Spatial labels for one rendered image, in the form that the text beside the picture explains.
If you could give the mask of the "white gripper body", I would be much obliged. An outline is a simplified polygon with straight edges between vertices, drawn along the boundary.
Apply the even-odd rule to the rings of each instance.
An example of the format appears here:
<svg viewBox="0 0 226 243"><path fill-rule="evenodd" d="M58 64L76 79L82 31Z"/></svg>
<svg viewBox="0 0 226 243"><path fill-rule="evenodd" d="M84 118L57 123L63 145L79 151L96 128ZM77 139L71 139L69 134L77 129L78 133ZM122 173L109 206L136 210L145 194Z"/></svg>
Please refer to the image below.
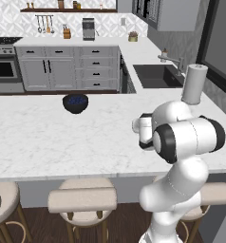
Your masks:
<svg viewBox="0 0 226 243"><path fill-rule="evenodd" d="M134 133L139 135L139 140L147 144L152 140L152 122L150 117L141 117L132 121Z"/></svg>

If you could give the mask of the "grey dishwasher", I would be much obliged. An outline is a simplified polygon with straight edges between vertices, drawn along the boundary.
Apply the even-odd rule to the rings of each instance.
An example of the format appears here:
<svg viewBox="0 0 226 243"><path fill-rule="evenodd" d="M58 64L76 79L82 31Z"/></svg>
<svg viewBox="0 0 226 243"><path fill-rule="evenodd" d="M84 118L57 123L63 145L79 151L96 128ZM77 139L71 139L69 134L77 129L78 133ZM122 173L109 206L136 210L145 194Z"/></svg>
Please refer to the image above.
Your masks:
<svg viewBox="0 0 226 243"><path fill-rule="evenodd" d="M120 92L122 94L136 93L135 86L132 82L123 57L121 57L120 64Z"/></svg>

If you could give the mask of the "dark sink basin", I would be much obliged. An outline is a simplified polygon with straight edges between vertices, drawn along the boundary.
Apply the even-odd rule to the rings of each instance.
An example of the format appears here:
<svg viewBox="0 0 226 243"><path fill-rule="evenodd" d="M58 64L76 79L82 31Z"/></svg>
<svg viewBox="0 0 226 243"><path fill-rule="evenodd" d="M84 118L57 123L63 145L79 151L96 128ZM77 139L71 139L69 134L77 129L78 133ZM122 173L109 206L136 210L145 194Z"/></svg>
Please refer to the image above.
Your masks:
<svg viewBox="0 0 226 243"><path fill-rule="evenodd" d="M143 88L182 88L184 76L173 65L134 65Z"/></svg>

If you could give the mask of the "white paper towel roll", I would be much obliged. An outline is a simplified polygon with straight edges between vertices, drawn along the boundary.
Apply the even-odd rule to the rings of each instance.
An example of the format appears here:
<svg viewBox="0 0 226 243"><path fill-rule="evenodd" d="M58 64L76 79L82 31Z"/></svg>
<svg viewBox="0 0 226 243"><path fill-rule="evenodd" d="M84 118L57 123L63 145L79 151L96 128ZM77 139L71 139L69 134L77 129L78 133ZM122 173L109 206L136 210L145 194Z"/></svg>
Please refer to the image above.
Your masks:
<svg viewBox="0 0 226 243"><path fill-rule="evenodd" d="M204 87L208 67L206 65L188 65L181 100L190 105L200 103L201 93Z"/></svg>

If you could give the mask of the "dark bowl with blue contents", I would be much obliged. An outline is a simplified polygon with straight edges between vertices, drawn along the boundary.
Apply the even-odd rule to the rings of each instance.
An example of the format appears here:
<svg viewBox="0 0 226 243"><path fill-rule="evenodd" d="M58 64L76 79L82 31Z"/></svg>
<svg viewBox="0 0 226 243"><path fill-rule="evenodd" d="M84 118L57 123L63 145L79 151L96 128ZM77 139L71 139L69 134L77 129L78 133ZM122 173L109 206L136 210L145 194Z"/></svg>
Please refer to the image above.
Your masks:
<svg viewBox="0 0 226 243"><path fill-rule="evenodd" d="M63 106L72 114L80 114L88 106L88 97L85 94L68 94L63 97Z"/></svg>

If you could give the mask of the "grey tap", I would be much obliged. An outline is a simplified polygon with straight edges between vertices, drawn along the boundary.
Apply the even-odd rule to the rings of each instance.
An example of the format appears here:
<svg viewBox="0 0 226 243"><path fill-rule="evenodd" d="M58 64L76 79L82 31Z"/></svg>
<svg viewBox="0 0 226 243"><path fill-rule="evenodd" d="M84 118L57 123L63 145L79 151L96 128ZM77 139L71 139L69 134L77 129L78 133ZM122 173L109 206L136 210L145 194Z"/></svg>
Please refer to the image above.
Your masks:
<svg viewBox="0 0 226 243"><path fill-rule="evenodd" d="M177 69L177 76L181 76L181 73L183 71L183 63L184 63L184 58L182 57L179 57L178 59L173 59L173 58L170 58L170 57L164 57L161 55L158 55L158 58L160 59L160 61L162 59L166 60L166 61L171 61L173 63L176 63L178 65L178 69Z"/></svg>

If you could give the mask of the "beige stool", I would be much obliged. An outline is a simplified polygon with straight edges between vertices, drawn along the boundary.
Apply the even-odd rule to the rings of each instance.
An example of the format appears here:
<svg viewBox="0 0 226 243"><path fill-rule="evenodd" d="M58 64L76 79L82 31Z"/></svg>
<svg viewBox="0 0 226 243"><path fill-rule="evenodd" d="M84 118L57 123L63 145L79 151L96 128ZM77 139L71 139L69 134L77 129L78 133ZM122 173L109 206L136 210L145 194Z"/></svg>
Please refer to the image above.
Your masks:
<svg viewBox="0 0 226 243"><path fill-rule="evenodd" d="M191 198L171 206L166 212L154 213L150 225L153 243L193 243L201 219L207 214L211 205L226 204L226 183L208 182ZM176 233L178 223L193 221L190 231L186 231L184 242Z"/></svg>
<svg viewBox="0 0 226 243"><path fill-rule="evenodd" d="M108 241L107 218L117 208L117 191L109 178L72 178L48 195L48 211L66 222L69 243L79 229L102 226L102 243Z"/></svg>
<svg viewBox="0 0 226 243"><path fill-rule="evenodd" d="M20 202L20 189L16 182L0 182L0 242L13 243L8 225L17 224L23 230L23 239L32 243L32 235Z"/></svg>

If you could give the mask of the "potted plant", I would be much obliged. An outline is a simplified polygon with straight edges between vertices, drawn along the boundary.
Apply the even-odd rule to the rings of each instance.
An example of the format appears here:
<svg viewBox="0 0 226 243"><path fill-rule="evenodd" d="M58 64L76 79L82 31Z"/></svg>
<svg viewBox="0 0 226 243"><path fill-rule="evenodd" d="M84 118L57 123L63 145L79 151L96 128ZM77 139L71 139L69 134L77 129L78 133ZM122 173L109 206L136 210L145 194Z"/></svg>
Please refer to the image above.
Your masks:
<svg viewBox="0 0 226 243"><path fill-rule="evenodd" d="M138 32L130 31L128 33L128 41L129 42L137 42L138 41L138 36L139 36Z"/></svg>

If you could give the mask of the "grey cupboard run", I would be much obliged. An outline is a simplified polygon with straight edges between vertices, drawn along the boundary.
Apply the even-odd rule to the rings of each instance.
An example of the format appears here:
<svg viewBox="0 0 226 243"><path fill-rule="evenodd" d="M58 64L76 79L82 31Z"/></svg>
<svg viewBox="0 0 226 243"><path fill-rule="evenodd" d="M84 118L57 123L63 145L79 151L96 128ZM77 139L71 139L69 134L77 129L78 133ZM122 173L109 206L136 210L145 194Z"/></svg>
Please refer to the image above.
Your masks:
<svg viewBox="0 0 226 243"><path fill-rule="evenodd" d="M117 47L16 47L25 90L120 89Z"/></svg>

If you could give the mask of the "grey coffee machine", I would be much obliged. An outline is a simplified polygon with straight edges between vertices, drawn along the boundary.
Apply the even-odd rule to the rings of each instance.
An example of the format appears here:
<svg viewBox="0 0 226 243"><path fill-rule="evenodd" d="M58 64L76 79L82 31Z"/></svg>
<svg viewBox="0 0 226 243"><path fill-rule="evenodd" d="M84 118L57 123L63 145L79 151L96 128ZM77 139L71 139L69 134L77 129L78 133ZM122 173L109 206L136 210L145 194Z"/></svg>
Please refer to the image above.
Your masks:
<svg viewBox="0 0 226 243"><path fill-rule="evenodd" d="M95 21L93 18L84 18L83 22L83 40L94 41L95 40Z"/></svg>

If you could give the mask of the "black-framed window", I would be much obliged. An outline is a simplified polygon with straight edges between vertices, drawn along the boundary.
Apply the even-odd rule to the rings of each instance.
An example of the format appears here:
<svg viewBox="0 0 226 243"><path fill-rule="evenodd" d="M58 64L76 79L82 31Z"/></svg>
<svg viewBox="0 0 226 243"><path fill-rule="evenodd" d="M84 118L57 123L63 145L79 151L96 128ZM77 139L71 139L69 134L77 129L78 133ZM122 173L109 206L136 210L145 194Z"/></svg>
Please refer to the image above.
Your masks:
<svg viewBox="0 0 226 243"><path fill-rule="evenodd" d="M226 0L209 2L197 63L208 67L207 78L226 93Z"/></svg>

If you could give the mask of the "wooden knife block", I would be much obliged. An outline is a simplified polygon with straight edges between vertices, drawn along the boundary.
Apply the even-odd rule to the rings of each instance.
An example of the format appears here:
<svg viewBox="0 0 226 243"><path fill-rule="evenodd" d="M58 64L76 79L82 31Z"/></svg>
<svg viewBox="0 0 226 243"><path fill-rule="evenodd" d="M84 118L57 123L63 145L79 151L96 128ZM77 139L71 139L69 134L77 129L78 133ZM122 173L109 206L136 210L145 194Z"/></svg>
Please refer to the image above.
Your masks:
<svg viewBox="0 0 226 243"><path fill-rule="evenodd" d="M70 29L66 26L66 24L63 24L63 34L65 39L71 38L71 32Z"/></svg>

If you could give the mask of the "steel stove with oven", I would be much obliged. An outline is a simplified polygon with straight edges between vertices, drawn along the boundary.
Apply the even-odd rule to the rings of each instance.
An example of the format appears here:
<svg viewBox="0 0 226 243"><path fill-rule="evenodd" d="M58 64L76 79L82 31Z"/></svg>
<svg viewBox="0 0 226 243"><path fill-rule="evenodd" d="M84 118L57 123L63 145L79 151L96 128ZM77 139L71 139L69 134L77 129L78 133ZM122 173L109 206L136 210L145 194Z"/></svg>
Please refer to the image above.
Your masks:
<svg viewBox="0 0 226 243"><path fill-rule="evenodd" d="M0 37L0 93L25 91L14 44L21 37Z"/></svg>

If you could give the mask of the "grey wall cabinet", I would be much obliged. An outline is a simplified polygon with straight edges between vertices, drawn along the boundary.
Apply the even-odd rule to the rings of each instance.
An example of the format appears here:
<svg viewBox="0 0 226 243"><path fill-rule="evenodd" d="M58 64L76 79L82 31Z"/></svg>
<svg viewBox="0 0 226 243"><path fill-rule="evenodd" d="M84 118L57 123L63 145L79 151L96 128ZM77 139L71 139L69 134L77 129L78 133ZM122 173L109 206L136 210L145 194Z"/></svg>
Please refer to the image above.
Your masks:
<svg viewBox="0 0 226 243"><path fill-rule="evenodd" d="M157 31L194 31L200 0L133 0L133 13Z"/></svg>

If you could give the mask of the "dark wooden wall shelf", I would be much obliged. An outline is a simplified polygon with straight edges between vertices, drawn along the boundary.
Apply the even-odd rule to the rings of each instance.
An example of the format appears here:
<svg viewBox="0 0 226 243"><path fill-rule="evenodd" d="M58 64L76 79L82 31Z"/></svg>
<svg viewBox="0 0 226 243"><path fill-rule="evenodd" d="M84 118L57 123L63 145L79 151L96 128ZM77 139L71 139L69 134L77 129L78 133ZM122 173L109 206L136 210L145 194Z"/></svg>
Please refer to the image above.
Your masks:
<svg viewBox="0 0 226 243"><path fill-rule="evenodd" d="M20 12L90 12L116 13L116 9L20 9Z"/></svg>

